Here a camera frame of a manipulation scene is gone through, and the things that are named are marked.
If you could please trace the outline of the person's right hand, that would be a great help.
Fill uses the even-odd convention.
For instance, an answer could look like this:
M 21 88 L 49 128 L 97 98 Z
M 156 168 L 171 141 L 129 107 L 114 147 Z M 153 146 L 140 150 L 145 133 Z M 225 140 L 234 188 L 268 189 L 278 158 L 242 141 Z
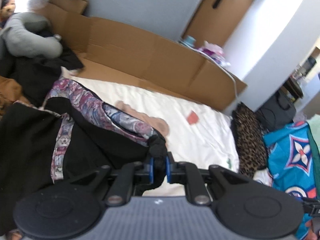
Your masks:
M 318 240 L 319 239 L 319 232 L 316 233 L 314 231 L 312 220 L 309 220 L 308 222 L 306 222 L 305 226 L 308 228 L 308 233 L 306 235 L 305 240 Z

